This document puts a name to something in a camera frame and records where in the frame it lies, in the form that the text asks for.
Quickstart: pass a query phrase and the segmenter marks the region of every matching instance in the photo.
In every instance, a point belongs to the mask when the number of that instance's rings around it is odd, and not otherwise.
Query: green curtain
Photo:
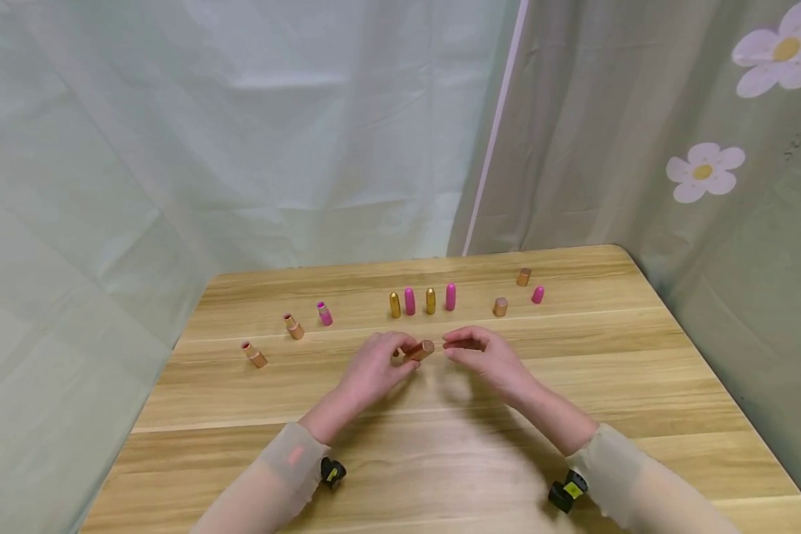
[[[801,487],[801,1],[531,1],[521,35],[449,252],[626,248]]]

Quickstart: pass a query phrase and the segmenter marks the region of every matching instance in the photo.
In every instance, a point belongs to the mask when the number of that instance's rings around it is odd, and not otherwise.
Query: wooden table
[[[533,269],[528,287],[518,270]],[[457,309],[445,311],[448,282]],[[530,302],[546,286],[540,305]],[[389,292],[416,291],[391,319]],[[438,311],[423,312],[434,287]],[[507,316],[492,302],[507,297]],[[323,327],[315,303],[334,325]],[[300,341],[284,330],[292,313]],[[184,533],[288,421],[331,389],[372,332],[438,340],[478,324],[502,333],[537,378],[635,439],[743,533],[801,533],[801,495],[635,263],[615,246],[410,260],[215,277],[86,521],[87,533]],[[255,369],[248,340],[269,364]],[[535,533],[565,464],[528,423],[441,351],[334,445],[348,468],[289,525],[296,533]],[[590,501],[571,521],[616,533]]]

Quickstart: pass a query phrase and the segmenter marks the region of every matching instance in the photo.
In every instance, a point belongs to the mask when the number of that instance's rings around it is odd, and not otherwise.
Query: sheer beige sleeve
[[[329,447],[289,423],[192,529],[193,534],[272,534],[298,516],[320,483]]]
[[[630,533],[738,533],[696,489],[608,425],[567,463],[603,515]]]

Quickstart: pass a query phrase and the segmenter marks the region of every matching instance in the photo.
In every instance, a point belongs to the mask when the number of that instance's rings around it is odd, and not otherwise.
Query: gold lipstick cap
[[[401,298],[394,291],[389,295],[389,305],[392,308],[392,317],[398,319],[401,316]]]
[[[436,292],[433,287],[427,289],[427,314],[433,315],[436,313]]]

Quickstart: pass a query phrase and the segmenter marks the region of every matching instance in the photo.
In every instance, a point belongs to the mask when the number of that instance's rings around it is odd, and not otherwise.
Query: flower
[[[736,65],[751,68],[736,88],[744,98],[759,96],[775,84],[801,88],[801,1],[783,16],[777,33],[755,30],[733,49]]]
[[[714,142],[700,142],[688,151],[688,161],[670,158],[667,174],[676,182],[675,201],[683,204],[697,202],[706,191],[712,195],[726,195],[736,186],[736,177],[728,172],[745,162],[745,152],[738,147],[725,148]]]

